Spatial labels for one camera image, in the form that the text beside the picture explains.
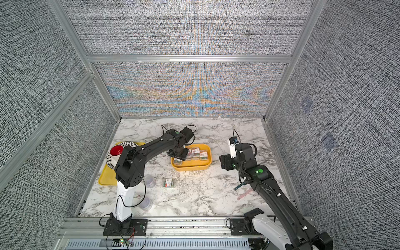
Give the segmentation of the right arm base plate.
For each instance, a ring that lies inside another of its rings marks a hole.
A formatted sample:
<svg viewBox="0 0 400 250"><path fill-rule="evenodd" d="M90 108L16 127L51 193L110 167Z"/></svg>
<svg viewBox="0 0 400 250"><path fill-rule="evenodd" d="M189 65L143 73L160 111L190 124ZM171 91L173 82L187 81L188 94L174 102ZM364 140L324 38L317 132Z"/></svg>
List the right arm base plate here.
<svg viewBox="0 0 400 250"><path fill-rule="evenodd" d="M229 218L226 221L228 229L230 229L232 235L261 235L258 233L252 223L246 218L234 219Z"/></svg>

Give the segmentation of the clear round paper clip jar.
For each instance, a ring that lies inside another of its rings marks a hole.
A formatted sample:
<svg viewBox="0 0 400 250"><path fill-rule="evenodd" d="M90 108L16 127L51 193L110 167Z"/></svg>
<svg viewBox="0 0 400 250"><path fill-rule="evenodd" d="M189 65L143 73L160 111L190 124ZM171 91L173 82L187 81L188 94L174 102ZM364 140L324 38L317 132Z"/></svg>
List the clear round paper clip jar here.
<svg viewBox="0 0 400 250"><path fill-rule="evenodd" d="M156 180L152 175L145 175L143 180L144 180L144 184L149 189L156 186Z"/></svg>

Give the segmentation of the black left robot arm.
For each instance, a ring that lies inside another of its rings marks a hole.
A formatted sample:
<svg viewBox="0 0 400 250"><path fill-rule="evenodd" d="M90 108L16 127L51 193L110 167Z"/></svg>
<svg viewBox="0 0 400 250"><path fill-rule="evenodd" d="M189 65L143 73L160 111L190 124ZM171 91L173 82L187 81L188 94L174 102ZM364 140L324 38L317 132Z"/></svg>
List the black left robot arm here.
<svg viewBox="0 0 400 250"><path fill-rule="evenodd" d="M144 179L145 165L148 161L163 152L171 158L186 160L189 149L186 148L195 140L194 131L190 126L181 131L167 130L159 138L142 146L126 146L114 168L117 180L117 198L109 221L120 226L132 218L132 198L138 186Z"/></svg>

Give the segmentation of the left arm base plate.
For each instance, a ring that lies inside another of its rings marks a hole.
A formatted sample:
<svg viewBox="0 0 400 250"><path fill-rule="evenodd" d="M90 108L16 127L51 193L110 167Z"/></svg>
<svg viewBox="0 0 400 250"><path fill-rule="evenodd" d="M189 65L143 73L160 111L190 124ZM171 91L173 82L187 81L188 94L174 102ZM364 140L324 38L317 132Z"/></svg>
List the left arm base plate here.
<svg viewBox="0 0 400 250"><path fill-rule="evenodd" d="M103 236L145 236L147 230L147 219L127 218L119 221L116 218L108 219Z"/></svg>

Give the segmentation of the yellow plastic storage box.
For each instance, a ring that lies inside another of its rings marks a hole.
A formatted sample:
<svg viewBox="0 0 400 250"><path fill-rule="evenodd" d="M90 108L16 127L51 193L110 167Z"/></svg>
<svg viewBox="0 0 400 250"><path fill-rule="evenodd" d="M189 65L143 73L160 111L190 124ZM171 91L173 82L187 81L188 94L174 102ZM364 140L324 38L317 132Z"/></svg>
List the yellow plastic storage box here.
<svg viewBox="0 0 400 250"><path fill-rule="evenodd" d="M201 151L206 150L208 151L208 161L201 161L199 160L189 160L189 161L182 161L182 165L177 166L174 165L174 158L171 159L171 165L176 171L199 171L205 170L209 168L212 163L212 155L211 155L211 148L207 144L192 144L190 148L198 147Z"/></svg>

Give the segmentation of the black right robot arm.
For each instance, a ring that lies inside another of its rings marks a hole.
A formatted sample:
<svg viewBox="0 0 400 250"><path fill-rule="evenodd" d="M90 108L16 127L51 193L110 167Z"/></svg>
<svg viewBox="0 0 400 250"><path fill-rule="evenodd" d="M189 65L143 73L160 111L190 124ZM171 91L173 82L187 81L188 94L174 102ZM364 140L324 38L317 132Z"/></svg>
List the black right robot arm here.
<svg viewBox="0 0 400 250"><path fill-rule="evenodd" d="M244 215L244 227L249 234L259 233L280 250L333 249L333 239L310 224L280 189L270 170L257 163L257 148L240 143L237 137L228 140L230 153L220 156L222 169L237 170L240 185L250 187L268 204L280 221L270 220L255 208Z"/></svg>

